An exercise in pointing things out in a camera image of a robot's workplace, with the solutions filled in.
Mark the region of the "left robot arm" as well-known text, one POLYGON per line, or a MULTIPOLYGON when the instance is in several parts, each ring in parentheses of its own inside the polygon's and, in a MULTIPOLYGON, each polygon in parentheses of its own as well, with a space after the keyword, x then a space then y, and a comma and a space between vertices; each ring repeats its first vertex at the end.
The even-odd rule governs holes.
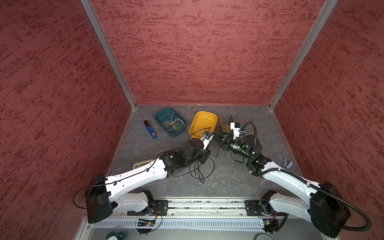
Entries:
POLYGON ((155 160, 135 170, 115 176, 93 176, 85 192, 88 222, 100 222, 114 211, 151 213, 156 206, 151 192, 131 194, 131 191, 174 177, 197 163, 204 164, 211 153, 209 143, 209 139, 193 138, 187 140, 183 147, 162 152, 155 160))

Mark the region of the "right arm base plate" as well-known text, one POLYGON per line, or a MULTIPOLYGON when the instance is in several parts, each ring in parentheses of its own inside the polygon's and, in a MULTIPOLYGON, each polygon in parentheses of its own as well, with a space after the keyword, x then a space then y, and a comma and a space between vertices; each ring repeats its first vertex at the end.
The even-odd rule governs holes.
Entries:
POLYGON ((284 213, 276 212, 273 212, 269 215, 262 213, 259 200, 245 200, 245 210, 248 217, 261 217, 272 219, 273 217, 284 217, 286 215, 284 213))

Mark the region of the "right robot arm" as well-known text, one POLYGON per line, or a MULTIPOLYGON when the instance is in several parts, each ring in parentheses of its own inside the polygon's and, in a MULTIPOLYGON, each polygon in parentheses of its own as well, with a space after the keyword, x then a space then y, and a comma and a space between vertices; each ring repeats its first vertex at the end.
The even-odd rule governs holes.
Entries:
POLYGON ((274 182, 295 195, 287 197, 267 192, 260 200, 260 209, 265 215, 284 213, 299 217, 330 238, 336 238, 342 230, 365 232, 372 228, 368 215, 343 200, 334 185, 302 178, 265 157, 257 137, 237 141, 229 133, 214 133, 214 139, 225 151, 246 159, 251 175, 274 182))

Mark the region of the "grey perforated cable spool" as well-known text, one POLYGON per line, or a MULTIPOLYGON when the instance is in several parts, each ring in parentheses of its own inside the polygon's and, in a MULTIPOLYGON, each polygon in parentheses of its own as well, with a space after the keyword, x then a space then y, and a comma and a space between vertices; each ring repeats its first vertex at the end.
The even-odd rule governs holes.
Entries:
POLYGON ((233 119, 233 116, 230 116, 228 122, 225 123, 223 116, 219 118, 219 132, 220 133, 233 133, 233 130, 236 126, 236 123, 233 119))

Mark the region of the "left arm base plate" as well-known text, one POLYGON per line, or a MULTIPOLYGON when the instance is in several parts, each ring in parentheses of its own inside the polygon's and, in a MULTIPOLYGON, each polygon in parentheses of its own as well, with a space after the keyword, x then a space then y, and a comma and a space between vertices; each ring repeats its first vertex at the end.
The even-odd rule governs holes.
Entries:
POLYGON ((144 210, 141 212, 134 212, 129 211, 127 212, 128 216, 166 216, 168 212, 168 200, 155 200, 154 204, 148 205, 144 210))

